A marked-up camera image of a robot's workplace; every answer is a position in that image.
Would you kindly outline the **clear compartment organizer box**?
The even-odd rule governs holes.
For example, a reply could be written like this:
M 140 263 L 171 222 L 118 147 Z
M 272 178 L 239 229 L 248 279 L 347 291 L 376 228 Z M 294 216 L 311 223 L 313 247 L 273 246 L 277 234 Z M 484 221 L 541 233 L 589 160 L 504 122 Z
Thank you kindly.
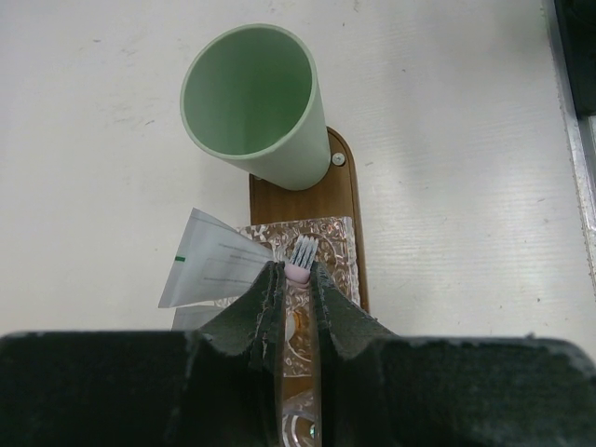
M 290 259 L 300 235 L 318 240 L 316 261 L 323 264 L 346 299 L 360 304 L 356 238 L 350 217 L 329 217 L 246 226 L 239 233 L 270 249 L 277 261 Z M 316 423 L 311 322 L 308 293 L 293 288 L 286 294 L 286 342 L 283 350 L 282 414 L 310 413 Z

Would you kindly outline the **clear plastic cup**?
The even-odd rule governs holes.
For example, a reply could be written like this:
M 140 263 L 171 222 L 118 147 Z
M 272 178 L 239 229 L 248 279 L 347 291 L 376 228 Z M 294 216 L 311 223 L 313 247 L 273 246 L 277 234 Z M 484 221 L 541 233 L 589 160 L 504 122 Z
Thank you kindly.
M 282 445 L 285 447 L 316 447 L 320 445 L 315 421 L 310 413 L 301 411 L 283 414 L 281 438 Z

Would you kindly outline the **pale green cup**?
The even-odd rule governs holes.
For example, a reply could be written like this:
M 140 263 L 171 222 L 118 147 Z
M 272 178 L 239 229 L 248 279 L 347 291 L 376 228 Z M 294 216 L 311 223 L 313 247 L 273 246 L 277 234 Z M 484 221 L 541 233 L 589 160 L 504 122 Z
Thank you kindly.
M 330 167 L 315 61 L 283 28 L 249 24 L 216 37 L 191 63 L 180 107 L 197 147 L 276 186 L 308 189 Z

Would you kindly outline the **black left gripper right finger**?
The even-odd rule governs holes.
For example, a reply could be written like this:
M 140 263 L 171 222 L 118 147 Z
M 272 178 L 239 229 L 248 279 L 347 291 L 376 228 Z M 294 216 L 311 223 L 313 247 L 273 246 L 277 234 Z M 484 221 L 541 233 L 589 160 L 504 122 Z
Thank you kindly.
M 591 446 L 595 365 L 564 340 L 400 336 L 311 270 L 326 446 Z

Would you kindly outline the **oval wooden tray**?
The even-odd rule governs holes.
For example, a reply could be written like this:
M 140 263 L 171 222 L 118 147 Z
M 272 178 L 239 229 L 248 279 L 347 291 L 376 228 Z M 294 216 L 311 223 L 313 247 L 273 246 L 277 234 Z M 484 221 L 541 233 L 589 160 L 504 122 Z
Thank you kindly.
M 281 222 L 300 221 L 329 217 L 350 217 L 356 238 L 357 265 L 359 272 L 359 306 L 368 310 L 369 297 L 362 241 L 362 225 L 359 209 L 359 190 L 356 167 L 352 152 L 345 139 L 334 129 L 328 131 L 330 147 L 332 149 L 332 163 L 323 180 L 314 187 L 298 192 L 284 190 L 271 183 L 251 176 L 250 210 L 251 226 L 257 224 L 274 224 Z M 311 322 L 311 349 L 313 365 L 313 381 L 315 386 L 315 403 L 317 408 L 316 432 L 319 435 L 320 405 L 318 399 L 318 359 L 317 359 L 317 329 L 312 306 L 309 300 Z M 283 370 L 281 373 L 280 404 Z

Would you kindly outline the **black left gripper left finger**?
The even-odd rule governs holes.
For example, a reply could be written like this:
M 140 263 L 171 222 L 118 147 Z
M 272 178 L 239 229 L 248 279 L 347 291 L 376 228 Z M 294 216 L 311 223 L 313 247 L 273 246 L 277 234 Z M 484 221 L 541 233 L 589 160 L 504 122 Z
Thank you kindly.
M 285 275 L 269 262 L 196 330 L 14 332 L 5 446 L 276 446 Z

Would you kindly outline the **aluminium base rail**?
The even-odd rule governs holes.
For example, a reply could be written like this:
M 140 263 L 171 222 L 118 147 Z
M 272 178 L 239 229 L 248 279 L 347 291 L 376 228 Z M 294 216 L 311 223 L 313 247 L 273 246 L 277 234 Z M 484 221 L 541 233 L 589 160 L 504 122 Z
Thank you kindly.
M 582 220 L 589 275 L 595 286 L 595 119 L 576 115 L 571 84 L 564 57 L 562 33 L 554 1 L 542 2 L 553 65 L 557 76 L 558 95 L 576 183 L 576 195 Z

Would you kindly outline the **white toothpaste tube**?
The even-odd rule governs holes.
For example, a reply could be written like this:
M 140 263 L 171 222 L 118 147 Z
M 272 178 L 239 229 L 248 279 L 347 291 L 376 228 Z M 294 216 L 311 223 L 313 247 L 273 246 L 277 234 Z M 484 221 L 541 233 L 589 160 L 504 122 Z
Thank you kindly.
M 273 259 L 270 249 L 193 209 L 158 306 L 172 308 L 238 297 Z
M 173 331 L 192 331 L 199 329 L 224 309 L 213 305 L 192 305 L 177 307 L 171 329 Z

